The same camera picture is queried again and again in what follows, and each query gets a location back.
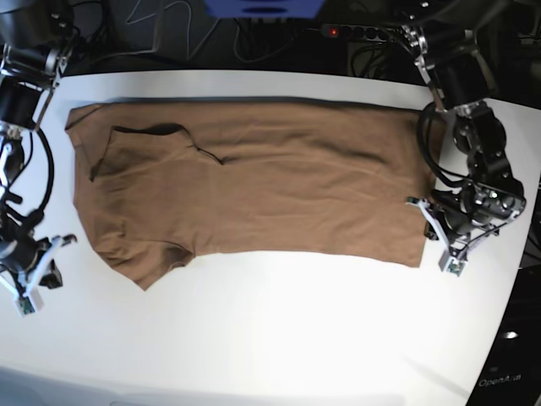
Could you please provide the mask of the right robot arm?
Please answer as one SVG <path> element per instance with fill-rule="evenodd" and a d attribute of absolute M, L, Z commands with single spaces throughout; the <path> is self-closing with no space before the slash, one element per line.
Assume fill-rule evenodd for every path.
<path fill-rule="evenodd" d="M 51 243 L 35 240 L 52 194 L 54 161 L 41 121 L 67 67 L 79 32 L 67 1 L 3 1 L 1 3 L 1 269 L 23 292 Z M 28 215 L 12 203 L 21 197 L 12 188 L 30 163 L 22 137 L 39 137 L 47 159 L 46 190 Z"/>

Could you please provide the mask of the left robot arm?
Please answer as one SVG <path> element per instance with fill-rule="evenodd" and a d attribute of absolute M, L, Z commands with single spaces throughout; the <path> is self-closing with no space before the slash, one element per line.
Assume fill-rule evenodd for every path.
<path fill-rule="evenodd" d="M 429 214 L 436 220 L 427 235 L 440 228 L 450 243 L 475 230 L 495 233 L 493 221 L 519 217 L 526 198 L 506 156 L 506 133 L 486 100 L 494 78 L 472 32 L 444 25 L 404 25 L 403 34 L 433 102 L 420 114 L 417 140 L 422 157 L 447 190 L 433 190 Z M 451 126 L 456 148 L 467 158 L 467 174 L 442 168 L 432 157 L 431 125 L 441 118 Z"/>

